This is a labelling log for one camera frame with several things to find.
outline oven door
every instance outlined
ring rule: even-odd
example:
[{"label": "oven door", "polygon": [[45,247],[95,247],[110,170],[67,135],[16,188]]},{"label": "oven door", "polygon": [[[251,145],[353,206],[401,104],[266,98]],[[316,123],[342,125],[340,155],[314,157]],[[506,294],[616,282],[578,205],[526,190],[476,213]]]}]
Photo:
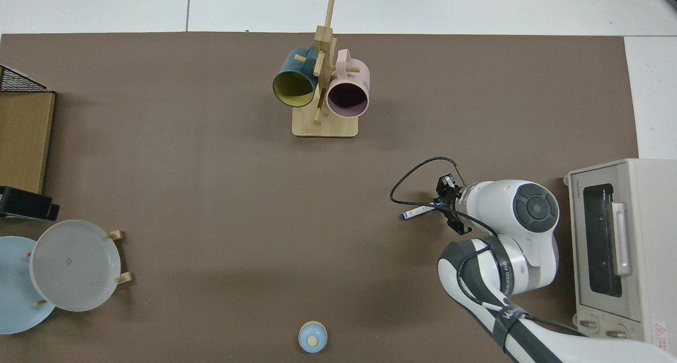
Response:
[{"label": "oven door", "polygon": [[641,322],[628,165],[571,175],[581,305]]}]

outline black strap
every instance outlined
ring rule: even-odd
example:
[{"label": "black strap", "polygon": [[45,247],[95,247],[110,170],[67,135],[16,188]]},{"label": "black strap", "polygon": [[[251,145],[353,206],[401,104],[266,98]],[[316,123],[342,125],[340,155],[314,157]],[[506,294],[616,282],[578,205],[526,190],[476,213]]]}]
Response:
[{"label": "black strap", "polygon": [[527,312],[517,305],[506,305],[501,308],[500,312],[496,312],[496,322],[493,324],[493,331],[491,334],[493,340],[503,352],[506,352],[506,339],[508,338],[510,328],[513,327],[515,322],[517,322],[523,314],[527,314]]},{"label": "black strap", "polygon": [[515,289],[515,274],[506,248],[503,247],[503,243],[495,236],[484,237],[482,238],[482,241],[489,245],[493,257],[496,260],[496,265],[500,272],[501,293],[506,296],[511,295]]}]

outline marker pen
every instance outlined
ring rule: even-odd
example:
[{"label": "marker pen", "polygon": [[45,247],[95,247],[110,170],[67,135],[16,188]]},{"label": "marker pen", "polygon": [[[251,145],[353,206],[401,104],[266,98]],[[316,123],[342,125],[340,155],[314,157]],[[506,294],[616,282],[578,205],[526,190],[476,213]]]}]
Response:
[{"label": "marker pen", "polygon": [[[435,204],[436,206],[442,206],[443,205],[443,203],[438,203],[438,202],[432,202],[431,204]],[[420,207],[414,208],[411,211],[407,211],[405,213],[400,214],[400,217],[402,218],[402,220],[411,219],[414,216],[419,216],[420,214],[425,214],[425,213],[428,213],[428,212],[435,210],[435,209],[436,208],[434,208],[434,207],[420,206]]]}]

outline black cable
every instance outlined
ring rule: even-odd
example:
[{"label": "black cable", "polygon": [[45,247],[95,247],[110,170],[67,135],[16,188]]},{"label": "black cable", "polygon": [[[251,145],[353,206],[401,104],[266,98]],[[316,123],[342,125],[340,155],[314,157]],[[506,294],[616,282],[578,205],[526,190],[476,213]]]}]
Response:
[{"label": "black cable", "polygon": [[452,160],[452,159],[450,159],[450,158],[447,158],[447,157],[433,157],[433,158],[428,158],[428,159],[426,159],[425,161],[419,163],[418,165],[414,166],[414,168],[412,168],[411,170],[409,170],[408,173],[404,174],[404,176],[401,177],[401,179],[399,179],[399,180],[397,181],[397,183],[392,187],[392,190],[390,191],[390,200],[391,200],[392,202],[394,202],[394,203],[397,203],[397,204],[406,204],[406,205],[408,205],[408,206],[426,206],[426,207],[432,207],[432,208],[438,209],[438,210],[440,210],[440,211],[442,211],[442,212],[451,213],[451,214],[455,214],[456,216],[464,217],[464,218],[466,218],[466,219],[469,219],[469,220],[471,220],[471,221],[474,221],[475,223],[479,224],[480,226],[483,226],[487,231],[489,231],[489,233],[491,233],[491,235],[493,235],[493,236],[495,236],[495,237],[498,237],[498,235],[496,234],[496,231],[494,231],[493,228],[491,228],[491,227],[488,226],[487,224],[483,223],[482,221],[479,221],[478,219],[473,218],[473,217],[470,216],[469,214],[462,213],[462,212],[457,211],[457,210],[452,209],[452,208],[447,208],[447,207],[444,207],[444,206],[438,206],[437,204],[430,204],[430,203],[423,203],[423,202],[399,201],[398,199],[395,199],[395,198],[393,197],[394,194],[395,194],[395,191],[397,190],[397,187],[399,187],[399,185],[401,185],[402,182],[404,182],[404,180],[407,179],[407,178],[409,177],[409,175],[411,175],[414,171],[418,170],[421,166],[426,165],[427,163],[433,162],[434,160],[445,160],[445,161],[447,161],[447,162],[450,162],[452,165],[454,165],[454,168],[455,168],[456,172],[459,173],[459,179],[461,180],[461,184],[462,184],[462,185],[465,185],[465,182],[463,181],[463,179],[462,179],[462,177],[461,177],[461,174],[460,174],[459,166],[456,164],[456,162],[454,162],[454,160]]},{"label": "black cable", "polygon": [[482,305],[482,301],[478,300],[474,295],[469,293],[469,291],[466,290],[466,288],[463,286],[463,283],[461,282],[462,279],[462,274],[463,274],[463,268],[465,267],[466,262],[470,261],[471,259],[479,256],[480,253],[486,252],[487,250],[490,250],[491,247],[487,245],[484,248],[481,248],[479,250],[476,250],[475,252],[467,255],[462,259],[461,264],[459,264],[459,268],[456,270],[456,283],[459,284],[459,288],[461,288],[461,291],[465,294],[465,296],[468,298],[468,300],[471,300],[472,302],[476,303],[477,305]]},{"label": "black cable", "polygon": [[566,330],[566,331],[571,332],[572,334],[575,334],[579,337],[588,337],[587,335],[583,334],[582,332],[574,329],[573,327],[566,326],[565,324],[561,324],[561,323],[554,322],[554,321],[551,321],[551,320],[545,320],[545,319],[539,318],[539,317],[534,317],[531,314],[525,314],[524,318],[531,320],[531,321],[534,321],[534,322],[538,322],[538,323],[542,323],[542,324],[548,324],[550,326]]}]

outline white floor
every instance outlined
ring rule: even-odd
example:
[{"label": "white floor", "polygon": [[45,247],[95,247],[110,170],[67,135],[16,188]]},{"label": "white floor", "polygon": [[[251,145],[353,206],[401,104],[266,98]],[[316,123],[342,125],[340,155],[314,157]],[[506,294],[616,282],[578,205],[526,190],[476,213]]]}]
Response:
[{"label": "white floor", "polygon": [[[0,33],[313,32],[327,0],[0,0]],[[621,35],[640,157],[677,159],[677,9],[666,0],[336,0],[337,33]]]}]

